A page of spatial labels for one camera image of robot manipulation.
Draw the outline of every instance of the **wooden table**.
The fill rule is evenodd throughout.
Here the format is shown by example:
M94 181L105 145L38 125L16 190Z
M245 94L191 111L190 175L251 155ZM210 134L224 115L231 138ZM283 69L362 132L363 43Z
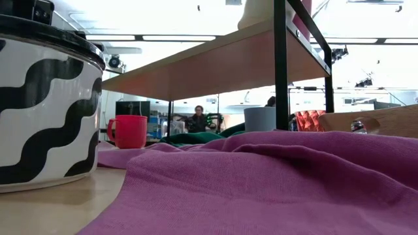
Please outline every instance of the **wooden table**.
M116 198L125 172L98 168L65 185L0 194L0 234L75 234Z

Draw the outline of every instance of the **person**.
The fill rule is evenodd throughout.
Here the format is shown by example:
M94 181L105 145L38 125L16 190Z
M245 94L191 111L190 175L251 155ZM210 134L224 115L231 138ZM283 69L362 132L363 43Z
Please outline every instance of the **person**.
M195 107L195 114L191 117L193 120L193 128L189 133L199 133L206 131L206 118L203 114L203 107L198 105Z

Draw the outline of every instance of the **camera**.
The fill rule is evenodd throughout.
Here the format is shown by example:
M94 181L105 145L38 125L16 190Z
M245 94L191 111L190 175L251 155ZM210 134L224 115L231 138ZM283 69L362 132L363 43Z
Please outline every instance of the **camera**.
M123 62L119 59L119 55L112 55L108 64L112 69L118 69L123 66Z

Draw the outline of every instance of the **shelf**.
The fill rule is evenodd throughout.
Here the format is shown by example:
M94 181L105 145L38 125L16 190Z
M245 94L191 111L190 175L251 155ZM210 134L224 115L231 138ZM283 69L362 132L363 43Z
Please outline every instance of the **shelf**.
M103 89L176 101L275 84L273 22L218 37L103 82ZM330 76L330 68L287 22L287 80Z

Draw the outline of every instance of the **fluorescent light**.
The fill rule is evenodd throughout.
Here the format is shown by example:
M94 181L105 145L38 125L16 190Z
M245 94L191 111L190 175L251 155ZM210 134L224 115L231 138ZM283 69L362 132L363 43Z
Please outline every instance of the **fluorescent light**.
M327 43L375 43L378 39L345 39L345 38L325 38ZM314 38L311 38L311 43L316 43Z
M144 40L210 41L214 39L215 36L144 36Z
M417 43L418 39L387 39L385 43Z
M111 41L111 40L135 40L133 35L86 35L87 40Z

